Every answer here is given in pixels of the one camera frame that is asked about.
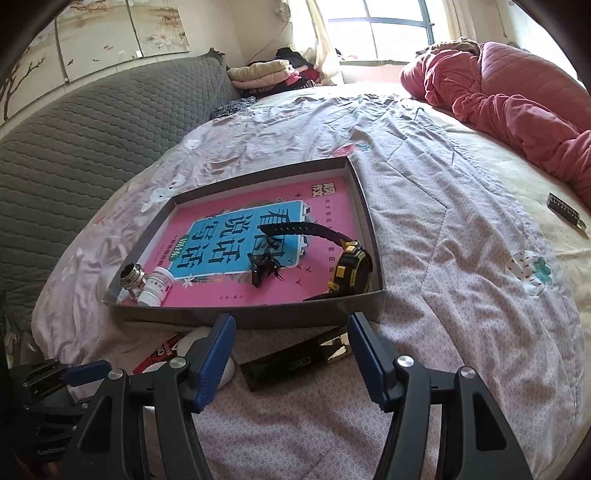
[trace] blue gripper pad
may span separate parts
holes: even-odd
[[[72,387],[78,387],[97,380],[103,380],[110,371],[111,365],[107,360],[98,360],[91,364],[68,367],[62,374],[61,380]]]
[[[231,315],[220,315],[213,325],[205,342],[195,342],[187,352],[191,362],[189,386],[194,392],[193,404],[196,412],[201,412],[213,401],[228,358],[236,341],[236,320]]]
[[[363,313],[349,316],[347,331],[369,397],[385,411],[390,401],[388,391],[395,384],[395,359],[385,352]]]

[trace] metal screw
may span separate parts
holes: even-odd
[[[110,380],[118,380],[121,377],[123,377],[123,370],[121,370],[120,368],[114,368],[109,372],[109,375],[107,376]]]
[[[176,356],[170,361],[170,366],[172,368],[182,368],[185,365],[187,365],[187,361],[183,356]]]
[[[398,365],[400,365],[401,367],[411,367],[414,365],[414,359],[411,356],[408,355],[400,355],[396,361],[398,362]]]
[[[474,370],[472,367],[462,367],[460,369],[460,374],[464,378],[474,378],[476,376],[476,370]]]

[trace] window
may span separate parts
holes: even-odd
[[[410,61],[434,43],[426,0],[319,0],[330,41],[345,58]]]

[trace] gray tray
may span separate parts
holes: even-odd
[[[153,236],[177,205],[197,199],[207,200],[206,197],[219,196],[220,194],[233,196],[253,188],[263,189],[280,186],[281,184],[335,176],[345,178],[359,222],[361,238],[358,240],[371,254],[374,261],[371,285],[367,293],[338,299],[246,307],[141,307],[118,303],[122,293],[119,282],[121,270],[128,263],[138,262]],[[347,157],[338,157],[262,170],[219,181],[172,197],[146,227],[138,242],[125,258],[119,271],[111,281],[103,302],[109,306],[115,317],[130,321],[140,320],[185,326],[211,326],[220,313],[230,313],[236,319],[238,328],[275,329],[341,325],[347,321],[348,316],[353,312],[363,312],[369,320],[377,322],[384,309],[384,298],[384,276],[382,274],[378,244],[363,190],[349,159]]]

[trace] blue label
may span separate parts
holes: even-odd
[[[297,265],[299,236],[268,238],[259,225],[300,222],[303,202],[274,203],[198,220],[188,233],[169,270],[174,278],[241,273],[251,269],[248,254],[258,255],[268,248],[282,267]]]

